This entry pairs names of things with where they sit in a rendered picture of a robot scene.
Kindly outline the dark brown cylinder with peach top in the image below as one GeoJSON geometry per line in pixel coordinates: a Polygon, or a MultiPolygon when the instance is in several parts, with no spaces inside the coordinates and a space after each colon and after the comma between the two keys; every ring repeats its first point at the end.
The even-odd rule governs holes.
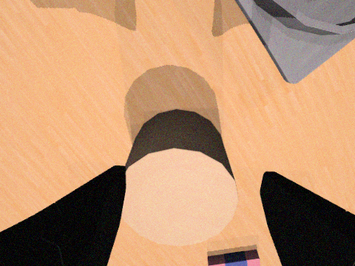
{"type": "Polygon", "coordinates": [[[234,218],[239,197],[222,136],[196,112],[175,109],[144,122],[125,168],[121,216],[145,239],[196,245],[234,218]]]}

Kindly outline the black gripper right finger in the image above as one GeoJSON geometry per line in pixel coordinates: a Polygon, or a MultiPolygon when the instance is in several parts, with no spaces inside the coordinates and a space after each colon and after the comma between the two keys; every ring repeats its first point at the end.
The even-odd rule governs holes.
{"type": "Polygon", "coordinates": [[[275,171],[260,199],[282,266],[355,266],[355,215],[275,171]]]}

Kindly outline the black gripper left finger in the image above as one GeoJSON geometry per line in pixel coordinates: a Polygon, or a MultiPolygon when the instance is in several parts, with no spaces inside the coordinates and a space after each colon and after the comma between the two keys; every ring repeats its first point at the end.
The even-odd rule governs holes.
{"type": "Polygon", "coordinates": [[[0,231],[0,266],[107,266],[121,225],[125,166],[113,166],[0,231]]]}

